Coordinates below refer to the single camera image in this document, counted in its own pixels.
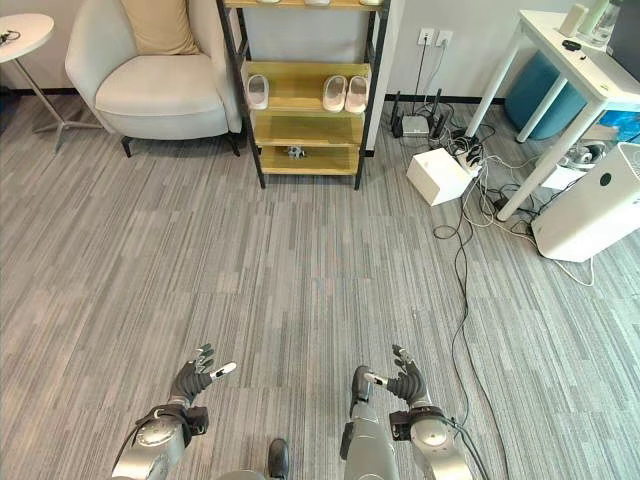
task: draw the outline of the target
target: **striped carpet floor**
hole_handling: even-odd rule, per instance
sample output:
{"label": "striped carpet floor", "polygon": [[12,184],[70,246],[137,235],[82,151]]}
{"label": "striped carpet floor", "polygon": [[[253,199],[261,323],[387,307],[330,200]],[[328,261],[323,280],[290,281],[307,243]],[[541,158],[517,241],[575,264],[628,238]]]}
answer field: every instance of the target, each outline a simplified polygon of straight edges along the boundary
{"label": "striped carpet floor", "polygon": [[[55,101],[66,114],[81,105]],[[456,110],[468,121],[471,106]],[[351,374],[391,374],[392,342],[460,416],[457,244],[432,233],[459,206],[430,208],[406,180],[423,147],[382,127],[359,192],[335,177],[268,177],[261,190],[248,151],[220,140],[137,141],[127,159],[104,131],[70,131],[54,156],[53,135],[31,133],[47,120],[23,98],[0,137],[3,478],[108,478],[133,421],[204,341],[239,368],[199,397],[209,433],[171,478],[263,471],[276,436],[291,444],[292,480],[342,478]],[[501,107],[486,121],[488,151],[510,165],[548,145],[516,144]],[[495,163],[490,180],[530,168]],[[479,221],[475,198],[469,209]],[[496,227],[476,229],[467,252],[469,348],[511,478],[640,478],[640,235],[597,256],[593,288]],[[468,429],[502,479],[488,407],[456,356]],[[384,392],[373,402],[383,419],[403,407]],[[402,478],[420,478],[397,447]]]}

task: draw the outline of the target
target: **armchair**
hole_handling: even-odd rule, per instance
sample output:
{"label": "armchair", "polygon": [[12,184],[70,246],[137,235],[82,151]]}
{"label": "armchair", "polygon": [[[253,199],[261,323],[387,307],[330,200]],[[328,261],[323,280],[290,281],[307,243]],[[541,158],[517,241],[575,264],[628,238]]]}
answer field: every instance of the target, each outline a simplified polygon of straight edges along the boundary
{"label": "armchair", "polygon": [[212,0],[190,0],[197,55],[138,55],[120,0],[86,0],[76,17],[65,61],[67,75],[110,133],[182,140],[242,130],[220,19]]}

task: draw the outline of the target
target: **shelf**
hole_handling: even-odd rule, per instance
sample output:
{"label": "shelf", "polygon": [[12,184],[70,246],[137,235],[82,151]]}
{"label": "shelf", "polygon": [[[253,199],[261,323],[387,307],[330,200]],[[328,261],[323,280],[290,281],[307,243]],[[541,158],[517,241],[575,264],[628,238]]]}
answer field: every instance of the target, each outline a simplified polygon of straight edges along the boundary
{"label": "shelf", "polygon": [[256,112],[254,131],[261,146],[360,147],[361,117],[272,116]]}
{"label": "shelf", "polygon": [[377,11],[381,6],[361,5],[358,0],[331,0],[326,7],[307,5],[304,0],[280,0],[278,3],[260,3],[256,0],[225,0],[227,8],[309,8],[318,10],[360,10],[363,12]]}
{"label": "shelf", "polygon": [[278,175],[355,175],[357,148],[308,148],[304,158],[290,158],[285,147],[264,147],[262,171]]}
{"label": "shelf", "polygon": [[312,116],[353,116],[342,111],[327,112],[322,107],[324,82],[332,75],[370,76],[366,63],[248,62],[247,74],[262,74],[269,80],[269,108],[266,113],[292,112]]}

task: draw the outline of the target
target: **blue stool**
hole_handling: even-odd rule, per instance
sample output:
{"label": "blue stool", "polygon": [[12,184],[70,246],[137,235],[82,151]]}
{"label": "blue stool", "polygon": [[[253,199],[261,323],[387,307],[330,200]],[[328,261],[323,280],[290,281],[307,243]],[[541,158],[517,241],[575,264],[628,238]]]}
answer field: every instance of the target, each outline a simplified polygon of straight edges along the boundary
{"label": "blue stool", "polygon": [[[541,52],[524,67],[504,103],[507,116],[518,130],[525,126],[559,74]],[[529,138],[542,140],[560,133],[586,104],[580,93],[567,83]]]}

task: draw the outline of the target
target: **table leg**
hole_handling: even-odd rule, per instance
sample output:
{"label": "table leg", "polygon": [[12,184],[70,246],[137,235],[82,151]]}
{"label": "table leg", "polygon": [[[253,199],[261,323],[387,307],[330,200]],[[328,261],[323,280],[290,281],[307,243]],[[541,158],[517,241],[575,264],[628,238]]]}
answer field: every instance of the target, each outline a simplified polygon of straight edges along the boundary
{"label": "table leg", "polygon": [[551,88],[540,102],[540,105],[538,105],[538,108],[535,109],[525,126],[520,130],[520,133],[516,137],[518,142],[523,143],[527,138],[529,138],[533,129],[536,128],[538,123],[540,123],[540,120],[544,117],[544,114],[547,113],[547,110],[549,110],[549,107],[551,107],[551,104],[558,97],[566,84],[567,78],[562,75],[558,75],[558,78],[553,82],[553,85],[551,85]]}
{"label": "table leg", "polygon": [[547,178],[562,155],[567,153],[567,150],[580,139],[580,136],[591,126],[603,110],[604,103],[600,101],[591,101],[582,109],[580,114],[556,141],[555,145],[540,159],[538,166],[531,172],[531,175],[527,177],[502,210],[498,212],[498,220],[504,222],[513,215],[513,212]]}
{"label": "table leg", "polygon": [[54,130],[54,129],[56,130],[56,145],[55,145],[55,148],[54,148],[54,152],[57,152],[58,149],[60,148],[60,145],[62,143],[62,132],[65,129],[67,129],[67,128],[102,128],[102,125],[95,124],[95,123],[66,121],[62,117],[62,115],[60,115],[60,113],[56,110],[56,108],[53,106],[53,104],[49,101],[49,99],[46,97],[46,95],[40,89],[40,87],[38,87],[38,85],[36,84],[35,80],[31,77],[31,75],[29,75],[29,72],[27,72],[27,70],[24,68],[22,63],[20,63],[20,60],[18,60],[16,58],[16,59],[13,60],[13,63],[16,65],[18,70],[20,70],[20,72],[22,73],[24,78],[27,80],[27,82],[29,83],[29,86],[31,86],[31,88],[33,89],[34,93],[38,96],[38,98],[40,100],[42,100],[42,103],[44,103],[44,106],[47,107],[47,110],[49,110],[51,115],[53,115],[55,117],[55,119],[56,119],[56,123],[54,123],[52,125],[47,125],[46,127],[34,130],[34,132],[36,132],[36,133],[37,132],[46,132],[46,131]]}
{"label": "table leg", "polygon": [[507,51],[505,52],[504,57],[502,57],[502,60],[500,61],[500,63],[496,66],[496,69],[493,73],[493,77],[491,77],[491,81],[489,82],[489,85],[487,85],[487,88],[484,91],[482,101],[480,102],[480,105],[478,105],[478,108],[476,109],[476,113],[473,114],[473,118],[471,119],[471,122],[467,127],[467,131],[465,133],[467,137],[473,137],[476,134],[476,131],[478,130],[478,127],[480,126],[482,119],[484,118],[485,114],[487,113],[487,110],[489,109],[489,105],[491,105],[491,101],[496,96],[496,92],[498,91],[498,88],[500,87],[502,80],[504,80],[505,75],[509,71],[509,67],[511,66],[511,63],[513,62],[513,59],[516,56],[516,53],[518,53],[518,48],[520,46],[520,40],[522,39],[522,35],[523,35],[522,24],[518,23],[518,26],[516,27],[516,31],[513,33],[513,36],[509,41],[509,47],[507,48]]}

